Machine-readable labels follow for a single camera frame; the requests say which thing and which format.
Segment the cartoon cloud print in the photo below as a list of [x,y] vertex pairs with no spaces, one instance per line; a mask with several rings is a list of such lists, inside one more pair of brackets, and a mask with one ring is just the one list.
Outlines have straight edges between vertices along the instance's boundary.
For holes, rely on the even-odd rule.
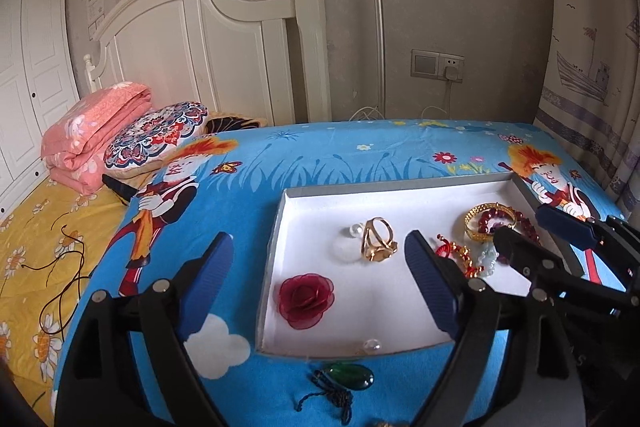
[[203,378],[216,380],[226,375],[229,367],[246,362],[251,348],[246,338],[230,335],[226,322],[209,314],[198,333],[184,343],[193,367]]

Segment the paper notice on wall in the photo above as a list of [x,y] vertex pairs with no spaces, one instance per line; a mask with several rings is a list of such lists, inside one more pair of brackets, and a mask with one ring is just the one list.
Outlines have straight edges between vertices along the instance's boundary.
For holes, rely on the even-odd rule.
[[104,0],[86,0],[86,19],[89,25],[89,38],[91,38],[104,19]]

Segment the white tray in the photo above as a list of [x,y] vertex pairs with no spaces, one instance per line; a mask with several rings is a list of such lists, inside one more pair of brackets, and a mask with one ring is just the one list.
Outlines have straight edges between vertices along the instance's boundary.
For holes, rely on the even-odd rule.
[[[463,216],[480,203],[499,202],[520,210],[536,226],[542,245],[561,255],[556,242],[537,226],[532,197],[511,173],[456,176],[407,182],[289,188],[284,191],[270,242],[256,349],[265,355],[342,359],[362,355],[368,339],[380,341],[377,355],[399,353],[450,341],[431,317],[404,261],[404,238],[419,230],[434,248],[440,233],[479,248],[465,236]],[[394,230],[398,252],[382,263],[360,256],[353,223],[384,217]],[[278,312],[281,283],[318,273],[334,283],[334,304],[308,330],[295,330]],[[487,277],[496,291],[526,295],[529,281],[508,266]]]

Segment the patterned pillow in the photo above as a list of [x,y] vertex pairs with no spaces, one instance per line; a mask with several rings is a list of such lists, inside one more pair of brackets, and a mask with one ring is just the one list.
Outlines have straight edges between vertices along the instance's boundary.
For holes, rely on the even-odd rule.
[[201,103],[180,102],[138,118],[105,150],[107,174],[128,179],[161,168],[162,159],[182,142],[205,133],[207,115]]

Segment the yellow blanket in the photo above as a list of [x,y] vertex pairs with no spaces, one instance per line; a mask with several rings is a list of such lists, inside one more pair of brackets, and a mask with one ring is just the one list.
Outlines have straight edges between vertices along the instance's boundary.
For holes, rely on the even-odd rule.
[[48,425],[53,425],[50,389],[64,326],[87,279],[74,282],[61,303],[54,298],[76,276],[78,251],[84,251],[81,275],[94,269],[125,211],[107,187],[79,196],[46,180],[0,223],[0,359]]

